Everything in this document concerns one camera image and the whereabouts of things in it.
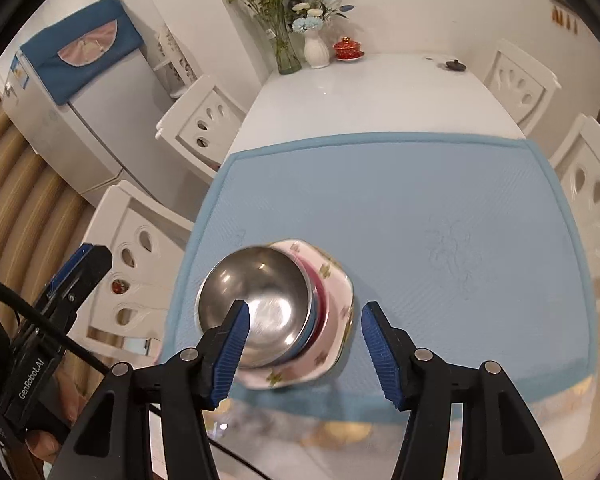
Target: screw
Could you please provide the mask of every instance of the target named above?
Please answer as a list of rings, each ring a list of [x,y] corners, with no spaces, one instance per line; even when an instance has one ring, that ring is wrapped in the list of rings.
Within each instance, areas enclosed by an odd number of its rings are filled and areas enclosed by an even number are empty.
[[[129,365],[126,363],[117,363],[114,365],[111,371],[116,377],[120,377],[129,371]]]
[[[496,361],[485,362],[484,369],[493,375],[497,375],[502,371],[502,367]]]
[[[433,359],[431,350],[427,350],[426,348],[418,348],[413,355],[416,356],[418,361],[430,361]]]
[[[180,352],[180,358],[183,361],[193,361],[198,357],[198,351],[195,348],[185,348],[182,352]]]

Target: sticker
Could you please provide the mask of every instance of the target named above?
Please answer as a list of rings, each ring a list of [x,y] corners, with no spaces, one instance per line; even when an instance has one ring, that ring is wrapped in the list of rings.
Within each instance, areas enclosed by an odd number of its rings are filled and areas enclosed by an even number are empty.
[[[24,70],[24,67],[21,65],[17,56],[13,56],[13,61],[11,61],[11,71],[13,72],[18,84],[24,90],[29,82],[29,74],[27,74],[26,70]]]

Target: flower vase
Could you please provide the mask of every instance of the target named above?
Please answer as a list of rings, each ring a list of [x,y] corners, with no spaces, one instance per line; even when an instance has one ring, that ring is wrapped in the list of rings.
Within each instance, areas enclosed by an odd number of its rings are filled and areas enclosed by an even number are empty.
[[[276,56],[278,72],[282,75],[286,75],[300,70],[302,66],[291,45],[283,9],[280,10],[278,16],[275,16],[270,20],[267,35],[269,36],[273,52]]]
[[[330,52],[318,30],[304,33],[304,58],[311,68],[324,68],[329,64]]]

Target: white table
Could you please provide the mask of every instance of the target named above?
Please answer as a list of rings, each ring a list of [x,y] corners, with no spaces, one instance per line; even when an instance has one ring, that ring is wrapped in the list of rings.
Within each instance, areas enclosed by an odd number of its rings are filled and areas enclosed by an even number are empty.
[[[468,70],[447,57],[375,54],[319,70],[273,74],[229,153],[289,140],[362,132],[461,133],[523,139],[517,124]]]

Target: metal bowl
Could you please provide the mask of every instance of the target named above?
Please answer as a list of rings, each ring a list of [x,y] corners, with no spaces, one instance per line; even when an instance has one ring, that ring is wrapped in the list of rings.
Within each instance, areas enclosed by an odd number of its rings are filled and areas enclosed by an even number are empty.
[[[196,298],[202,330],[219,326],[235,300],[249,305],[249,336],[240,366],[261,367],[293,358],[310,338],[317,293],[306,271],[272,247],[229,254],[205,278]]]

